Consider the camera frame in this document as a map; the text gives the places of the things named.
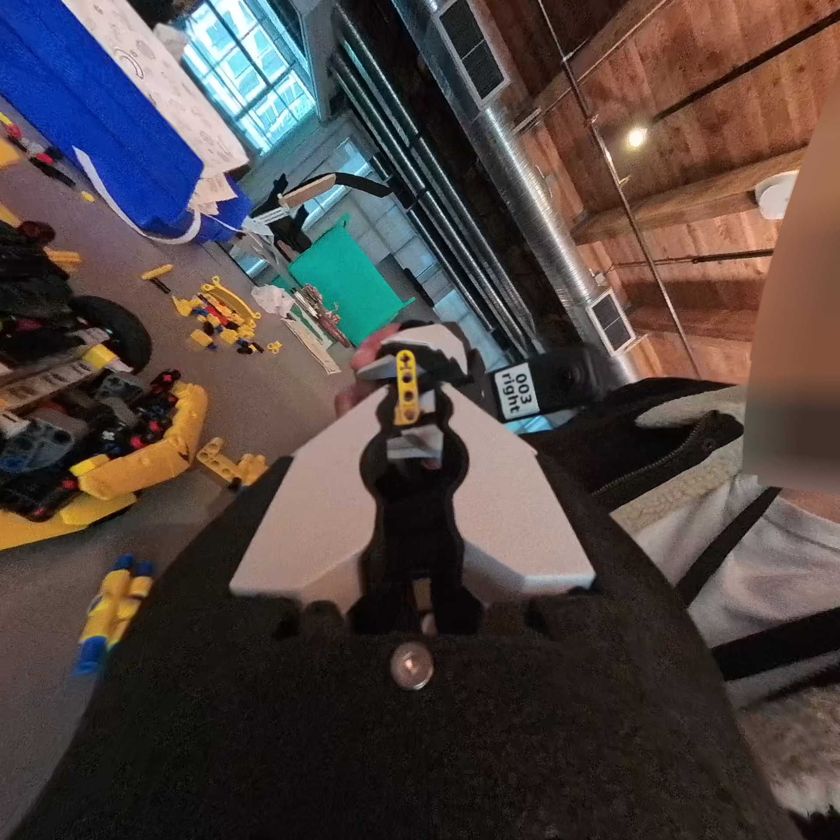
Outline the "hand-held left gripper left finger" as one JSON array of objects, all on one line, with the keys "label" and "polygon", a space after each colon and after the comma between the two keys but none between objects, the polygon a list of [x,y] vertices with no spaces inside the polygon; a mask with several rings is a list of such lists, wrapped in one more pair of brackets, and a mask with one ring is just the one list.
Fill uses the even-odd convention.
[{"label": "hand-held left gripper left finger", "polygon": [[299,448],[229,583],[238,597],[331,602],[361,598],[361,559],[377,529],[376,483],[389,469],[379,417],[384,386]]}]

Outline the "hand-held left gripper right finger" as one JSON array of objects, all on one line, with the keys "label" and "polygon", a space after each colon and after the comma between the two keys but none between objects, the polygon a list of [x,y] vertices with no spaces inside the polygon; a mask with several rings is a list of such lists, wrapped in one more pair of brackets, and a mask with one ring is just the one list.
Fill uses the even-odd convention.
[{"label": "hand-held left gripper right finger", "polygon": [[421,475],[413,571],[462,586],[485,605],[586,591],[595,571],[535,451],[452,385],[435,408],[442,469]]}]

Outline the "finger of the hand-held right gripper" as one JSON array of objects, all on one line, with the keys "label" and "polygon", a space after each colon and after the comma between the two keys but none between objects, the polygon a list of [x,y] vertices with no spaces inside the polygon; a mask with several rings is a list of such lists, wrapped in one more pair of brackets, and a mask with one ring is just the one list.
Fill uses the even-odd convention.
[{"label": "finger of the hand-held right gripper", "polygon": [[439,423],[391,425],[385,441],[389,461],[440,461],[445,447],[445,432]]},{"label": "finger of the hand-held right gripper", "polygon": [[400,350],[414,352],[417,383],[422,389],[450,384],[471,385],[469,353],[462,337],[443,323],[399,323],[400,332],[386,339],[377,359],[359,372],[368,382],[396,381],[396,354]]}]

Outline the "yellow brick beam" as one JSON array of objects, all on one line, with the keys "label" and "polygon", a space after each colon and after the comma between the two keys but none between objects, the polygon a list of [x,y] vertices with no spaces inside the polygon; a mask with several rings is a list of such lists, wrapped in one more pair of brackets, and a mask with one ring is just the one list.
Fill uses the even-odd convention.
[{"label": "yellow brick beam", "polygon": [[396,403],[393,422],[397,427],[414,425],[421,416],[414,352],[400,350],[395,357]]}]

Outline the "yellow toy brick car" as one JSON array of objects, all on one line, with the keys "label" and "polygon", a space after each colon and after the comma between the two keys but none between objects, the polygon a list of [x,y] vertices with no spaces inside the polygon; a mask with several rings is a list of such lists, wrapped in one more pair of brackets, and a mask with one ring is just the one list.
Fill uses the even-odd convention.
[{"label": "yellow toy brick car", "polygon": [[208,395],[176,369],[151,381],[131,310],[78,295],[47,224],[2,222],[1,549],[122,515],[193,463]]}]

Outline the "pile of small bricks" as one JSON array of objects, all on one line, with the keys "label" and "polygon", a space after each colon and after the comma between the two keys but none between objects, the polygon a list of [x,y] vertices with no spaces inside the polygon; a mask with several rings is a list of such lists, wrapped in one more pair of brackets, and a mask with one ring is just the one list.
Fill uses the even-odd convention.
[{"label": "pile of small bricks", "polygon": [[178,315],[192,324],[187,340],[193,347],[212,353],[228,348],[240,356],[278,354],[282,349],[279,341],[266,345],[256,341],[261,315],[218,276],[191,297],[173,293],[169,297]]}]

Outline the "wooden black desk lamp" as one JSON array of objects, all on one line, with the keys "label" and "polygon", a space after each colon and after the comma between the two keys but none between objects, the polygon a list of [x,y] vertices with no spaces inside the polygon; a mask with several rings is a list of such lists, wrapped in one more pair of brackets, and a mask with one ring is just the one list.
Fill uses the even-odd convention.
[{"label": "wooden black desk lamp", "polygon": [[252,210],[249,218],[258,224],[268,225],[281,218],[293,215],[293,212],[298,208],[336,186],[346,187],[379,198],[393,194],[393,189],[389,185],[370,178],[351,173],[330,172],[314,176],[288,192],[277,193],[272,199],[260,205],[263,209]]}]

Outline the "person's right hand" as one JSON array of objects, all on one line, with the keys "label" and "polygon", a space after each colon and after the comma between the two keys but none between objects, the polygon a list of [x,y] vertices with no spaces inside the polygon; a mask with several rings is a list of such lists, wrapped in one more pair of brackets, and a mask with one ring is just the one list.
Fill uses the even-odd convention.
[{"label": "person's right hand", "polygon": [[377,359],[382,343],[400,332],[401,325],[397,322],[390,323],[373,332],[357,348],[350,360],[350,368],[353,372],[353,382],[344,388],[334,399],[334,412],[336,418],[340,418],[356,405],[361,403],[378,388],[376,382],[362,380],[359,372]]}]

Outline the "yellow angled brick piece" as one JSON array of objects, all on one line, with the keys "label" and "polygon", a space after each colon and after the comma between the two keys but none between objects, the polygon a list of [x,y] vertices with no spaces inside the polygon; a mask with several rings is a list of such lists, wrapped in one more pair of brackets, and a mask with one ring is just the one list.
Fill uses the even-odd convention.
[{"label": "yellow angled brick piece", "polygon": [[213,437],[196,452],[196,461],[222,480],[229,490],[252,487],[268,470],[263,455],[244,454],[238,461],[224,452],[225,438]]}]

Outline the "brown small parts heap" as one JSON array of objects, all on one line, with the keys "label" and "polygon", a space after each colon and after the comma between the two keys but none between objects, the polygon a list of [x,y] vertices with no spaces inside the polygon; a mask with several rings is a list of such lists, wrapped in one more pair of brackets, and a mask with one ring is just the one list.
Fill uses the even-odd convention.
[{"label": "brown small parts heap", "polygon": [[312,285],[305,285],[293,293],[298,305],[309,312],[322,331],[328,334],[334,342],[341,344],[344,348],[353,346],[352,342],[340,329],[340,316],[335,309],[328,308],[323,301],[321,293]]}]

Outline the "yellow and blue brick assembly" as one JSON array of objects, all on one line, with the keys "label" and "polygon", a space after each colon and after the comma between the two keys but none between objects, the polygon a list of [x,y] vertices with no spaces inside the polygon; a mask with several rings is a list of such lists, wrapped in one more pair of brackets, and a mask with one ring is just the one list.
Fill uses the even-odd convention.
[{"label": "yellow and blue brick assembly", "polygon": [[104,666],[151,593],[153,583],[152,561],[137,560],[131,553],[115,560],[87,609],[73,676],[89,676]]}]

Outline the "white shirt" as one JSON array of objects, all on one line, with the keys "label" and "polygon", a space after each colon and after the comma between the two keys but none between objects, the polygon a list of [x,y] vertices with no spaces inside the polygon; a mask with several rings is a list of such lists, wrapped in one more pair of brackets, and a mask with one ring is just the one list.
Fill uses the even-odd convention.
[{"label": "white shirt", "polygon": [[[736,476],[635,535],[665,578],[676,584],[763,490]],[[777,497],[733,548],[689,607],[709,648],[838,607],[838,523]]]}]

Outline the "white round ceiling sensor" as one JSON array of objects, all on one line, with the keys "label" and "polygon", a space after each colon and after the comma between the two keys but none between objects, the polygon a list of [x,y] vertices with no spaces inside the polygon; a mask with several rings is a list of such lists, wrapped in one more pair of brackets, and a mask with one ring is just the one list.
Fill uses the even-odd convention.
[{"label": "white round ceiling sensor", "polygon": [[754,200],[762,218],[779,221],[784,218],[799,170],[769,176],[753,189]]}]

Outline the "paned window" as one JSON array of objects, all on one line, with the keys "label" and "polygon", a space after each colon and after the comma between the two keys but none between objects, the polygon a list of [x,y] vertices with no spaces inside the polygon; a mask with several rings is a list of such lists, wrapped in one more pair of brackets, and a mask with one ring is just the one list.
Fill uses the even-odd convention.
[{"label": "paned window", "polygon": [[186,68],[253,156],[274,151],[317,116],[290,2],[199,2],[182,23]]}]

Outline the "printed paper sheets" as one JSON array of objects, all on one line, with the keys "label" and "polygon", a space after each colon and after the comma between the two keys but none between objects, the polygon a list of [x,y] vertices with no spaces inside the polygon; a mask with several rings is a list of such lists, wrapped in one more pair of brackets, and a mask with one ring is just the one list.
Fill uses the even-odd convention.
[{"label": "printed paper sheets", "polygon": [[122,69],[201,163],[189,208],[221,218],[236,197],[227,173],[245,165],[245,148],[203,90],[175,58],[168,41],[124,1],[64,5]]}]

